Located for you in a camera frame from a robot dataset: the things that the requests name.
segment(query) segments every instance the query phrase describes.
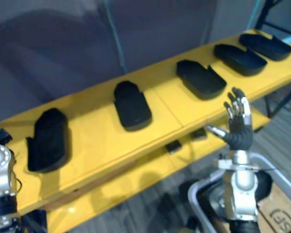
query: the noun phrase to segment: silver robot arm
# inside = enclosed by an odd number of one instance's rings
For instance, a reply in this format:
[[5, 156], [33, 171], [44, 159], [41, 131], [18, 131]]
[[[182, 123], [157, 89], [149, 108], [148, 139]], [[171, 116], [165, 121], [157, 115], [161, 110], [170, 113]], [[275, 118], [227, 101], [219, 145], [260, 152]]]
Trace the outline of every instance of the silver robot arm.
[[16, 176], [13, 172], [14, 154], [5, 147], [12, 140], [4, 130], [0, 130], [0, 232], [21, 232], [20, 215], [17, 213]]
[[229, 159], [216, 161], [216, 166], [225, 170], [224, 202], [231, 232], [259, 233], [255, 200], [255, 191], [258, 187], [255, 172], [259, 168], [250, 163], [248, 152], [253, 143], [250, 105], [240, 89], [233, 88], [232, 92], [234, 95], [228, 94], [232, 107], [227, 102], [224, 103], [229, 116], [230, 132], [212, 125], [207, 125], [207, 129], [227, 142], [230, 147]]

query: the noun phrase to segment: black plastic tray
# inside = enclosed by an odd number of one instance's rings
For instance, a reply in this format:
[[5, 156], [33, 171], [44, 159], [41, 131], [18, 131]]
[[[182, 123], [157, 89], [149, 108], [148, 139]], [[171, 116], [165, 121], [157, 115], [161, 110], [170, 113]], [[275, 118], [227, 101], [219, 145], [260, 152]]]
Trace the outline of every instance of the black plastic tray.
[[280, 61], [291, 53], [291, 46], [273, 36], [268, 39], [262, 35], [242, 34], [239, 42], [274, 61]]
[[27, 137], [28, 170], [50, 172], [69, 159], [69, 128], [67, 117], [58, 109], [45, 111], [34, 124], [34, 137]]
[[226, 86], [226, 81], [211, 66], [206, 69], [195, 61], [178, 62], [177, 75], [181, 77], [184, 85], [202, 100], [220, 95]]
[[259, 73], [267, 64], [267, 61], [252, 50], [247, 49], [247, 51], [243, 51], [233, 45], [216, 45], [214, 47], [214, 55], [229, 67], [245, 76]]
[[114, 90], [114, 104], [126, 131], [136, 131], [152, 122], [152, 113], [138, 86], [130, 81], [119, 83]]

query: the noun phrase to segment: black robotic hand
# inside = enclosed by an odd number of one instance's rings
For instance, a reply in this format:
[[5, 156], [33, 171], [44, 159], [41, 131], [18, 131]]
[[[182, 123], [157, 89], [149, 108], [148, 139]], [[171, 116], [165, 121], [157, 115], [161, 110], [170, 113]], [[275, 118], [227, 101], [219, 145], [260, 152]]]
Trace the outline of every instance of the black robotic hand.
[[207, 125], [207, 129], [227, 142], [231, 150], [249, 150], [253, 143], [249, 101], [240, 89], [232, 88], [232, 92], [235, 96], [231, 93], [227, 95], [232, 102], [232, 108], [227, 102], [224, 103], [229, 116], [230, 132], [228, 133], [213, 125]]

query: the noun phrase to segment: lower shelf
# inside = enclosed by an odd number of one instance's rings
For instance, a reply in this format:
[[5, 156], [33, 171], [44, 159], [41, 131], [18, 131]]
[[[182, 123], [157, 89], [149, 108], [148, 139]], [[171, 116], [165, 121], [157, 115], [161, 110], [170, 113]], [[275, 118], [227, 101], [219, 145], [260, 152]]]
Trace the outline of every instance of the lower shelf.
[[[254, 129], [269, 122], [253, 109]], [[216, 122], [226, 125], [226, 118]], [[182, 149], [169, 155], [165, 148], [136, 161], [133, 168], [104, 182], [75, 200], [48, 211], [48, 231], [63, 233], [136, 195], [190, 163], [223, 147], [225, 143], [208, 133], [206, 140], [192, 142], [188, 136], [180, 139]]]

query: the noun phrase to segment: yellow shelf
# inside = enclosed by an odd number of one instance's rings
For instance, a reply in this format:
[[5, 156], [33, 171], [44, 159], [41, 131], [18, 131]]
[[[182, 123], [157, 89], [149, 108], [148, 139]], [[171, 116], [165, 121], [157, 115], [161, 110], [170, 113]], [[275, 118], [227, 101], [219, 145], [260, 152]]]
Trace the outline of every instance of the yellow shelf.
[[[136, 83], [144, 91], [152, 111], [153, 122], [136, 132], [124, 130], [113, 104], [114, 88], [123, 80]], [[69, 119], [71, 160], [50, 173], [29, 172], [25, 137], [33, 136], [35, 121], [52, 107], [59, 108]], [[2, 126], [13, 137], [8, 147], [16, 155], [14, 171], [23, 183], [17, 195], [18, 211], [22, 215], [105, 176], [142, 153], [147, 154], [153, 142], [181, 128], [156, 93], [142, 79], [131, 76], [34, 108], [4, 121]]]
[[[213, 49], [217, 44], [230, 44], [245, 49], [238, 39], [237, 35], [207, 44], [145, 69], [145, 73], [149, 74], [145, 77], [146, 81], [186, 128], [200, 123], [204, 125], [207, 119], [222, 114], [225, 111], [222, 103], [228, 100], [227, 93], [232, 87], [240, 88], [250, 101], [254, 101], [291, 82], [291, 54], [282, 61], [265, 58], [268, 64], [263, 71], [249, 77], [242, 76], [214, 56]], [[227, 82], [224, 92], [212, 100], [205, 101], [196, 97], [176, 75], [176, 63], [183, 59], [197, 61], [205, 67], [211, 65]]]
[[[238, 35], [217, 43], [237, 44], [237, 39]], [[223, 116], [223, 102], [232, 86], [242, 88], [254, 100], [291, 82], [291, 55], [284, 61], [269, 61], [260, 74], [245, 78], [213, 56], [213, 45], [199, 47], [2, 122], [0, 128], [13, 137], [8, 147], [16, 155], [14, 171], [23, 182], [17, 195], [19, 212], [25, 214], [40, 208]], [[209, 101], [196, 98], [175, 75], [175, 64], [182, 59], [211, 64], [227, 81], [225, 92]], [[113, 104], [114, 88], [124, 80], [139, 86], [153, 114], [153, 122], [136, 132], [122, 128]], [[71, 160], [54, 172], [31, 173], [27, 170], [25, 138], [33, 136], [35, 121], [52, 107], [60, 109], [69, 119]]]
[[[255, 129], [269, 122], [267, 117], [255, 109], [253, 119]], [[226, 127], [224, 122], [226, 117], [216, 124]], [[129, 171], [95, 187], [68, 204], [49, 211], [49, 232], [68, 231], [225, 145], [210, 133], [206, 140], [199, 142], [190, 141], [188, 136], [180, 141], [182, 149], [175, 154], [169, 155], [164, 148], [156, 150], [139, 159], [136, 166]]]

